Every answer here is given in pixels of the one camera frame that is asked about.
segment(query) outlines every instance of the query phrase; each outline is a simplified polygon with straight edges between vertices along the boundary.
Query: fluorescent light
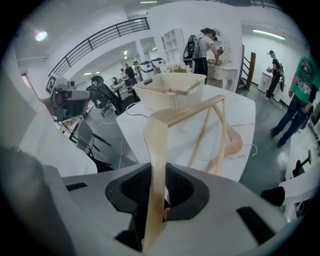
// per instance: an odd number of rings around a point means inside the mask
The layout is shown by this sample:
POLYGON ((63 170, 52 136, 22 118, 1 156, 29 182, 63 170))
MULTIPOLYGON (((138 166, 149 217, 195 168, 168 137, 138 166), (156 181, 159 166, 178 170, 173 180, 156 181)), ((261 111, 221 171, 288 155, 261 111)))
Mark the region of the fluorescent light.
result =
POLYGON ((46 36, 47 36, 47 32, 46 31, 41 31, 38 34, 36 34, 35 40, 37 40, 38 42, 42 41, 43 39, 46 38, 46 36))
POLYGON ((265 31, 261 31, 261 30, 256 30, 256 29, 253 29, 252 31, 256 32, 256 33, 259 33, 259 34, 264 34, 264 35, 268 35, 268 36, 271 36, 271 37, 275 37, 275 38, 279 38, 279 39, 282 39, 282 40, 286 40, 286 38, 281 36, 281 35, 265 32, 265 31))

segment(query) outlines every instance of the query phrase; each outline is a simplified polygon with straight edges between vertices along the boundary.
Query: white shelf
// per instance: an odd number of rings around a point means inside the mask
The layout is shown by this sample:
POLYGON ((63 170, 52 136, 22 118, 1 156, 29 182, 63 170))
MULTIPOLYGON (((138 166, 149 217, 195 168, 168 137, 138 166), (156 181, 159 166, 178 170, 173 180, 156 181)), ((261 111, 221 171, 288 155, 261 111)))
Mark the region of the white shelf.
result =
POLYGON ((167 61, 169 63, 181 62, 181 53, 185 49, 182 29, 174 28, 168 31, 161 37, 161 40, 167 61))

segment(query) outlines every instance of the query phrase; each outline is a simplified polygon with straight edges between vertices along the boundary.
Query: person's hand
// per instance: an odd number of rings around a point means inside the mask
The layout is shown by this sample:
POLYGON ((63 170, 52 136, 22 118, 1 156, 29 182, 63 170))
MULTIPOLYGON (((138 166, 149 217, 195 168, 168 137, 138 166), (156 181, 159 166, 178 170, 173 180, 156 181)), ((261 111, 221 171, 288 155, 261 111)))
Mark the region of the person's hand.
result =
POLYGON ((311 108, 311 106, 312 106, 312 103, 308 103, 305 107, 304 107, 304 109, 302 109, 302 112, 304 113, 304 114, 307 114, 308 112, 309 112, 309 109, 311 108))

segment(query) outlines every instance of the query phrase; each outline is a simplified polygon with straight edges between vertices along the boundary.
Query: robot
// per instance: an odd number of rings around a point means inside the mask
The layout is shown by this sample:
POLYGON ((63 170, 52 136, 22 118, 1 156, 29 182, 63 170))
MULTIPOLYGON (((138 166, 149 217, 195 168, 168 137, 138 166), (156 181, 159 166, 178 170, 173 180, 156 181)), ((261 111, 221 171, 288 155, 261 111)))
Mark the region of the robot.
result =
POLYGON ((73 81, 68 81, 52 73, 45 90, 50 94, 50 100, 46 106, 50 113, 56 117, 55 122, 61 122, 86 113, 90 92, 76 90, 73 81))

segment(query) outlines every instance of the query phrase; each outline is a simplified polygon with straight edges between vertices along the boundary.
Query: ceiling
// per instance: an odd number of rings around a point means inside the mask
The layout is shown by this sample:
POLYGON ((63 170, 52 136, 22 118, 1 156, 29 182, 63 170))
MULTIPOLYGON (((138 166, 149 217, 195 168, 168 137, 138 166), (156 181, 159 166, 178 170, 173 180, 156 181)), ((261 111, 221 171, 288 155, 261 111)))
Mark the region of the ceiling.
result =
POLYGON ((151 7, 169 1, 158 1, 152 4, 140 4, 140 0, 47 0, 44 1, 17 31, 14 47, 17 59, 43 57, 48 50, 68 31, 86 17, 111 5, 124 6, 127 16, 145 14, 151 7), (46 31, 47 37, 38 42, 35 35, 46 31))
MULTIPOLYGON (((154 47, 156 47, 155 41, 153 37, 148 37, 140 40, 142 49, 144 53, 148 53, 152 51, 154 47)), ((127 50, 127 60, 133 58, 134 56, 139 56, 137 51, 136 42, 132 41, 130 43, 124 44, 120 47, 117 47, 111 51, 106 52, 105 54, 99 56, 84 68, 79 70, 71 80, 78 82, 83 78, 84 73, 88 72, 97 72, 101 70, 105 70, 108 67, 112 66, 114 63, 125 61, 124 51, 127 50)))

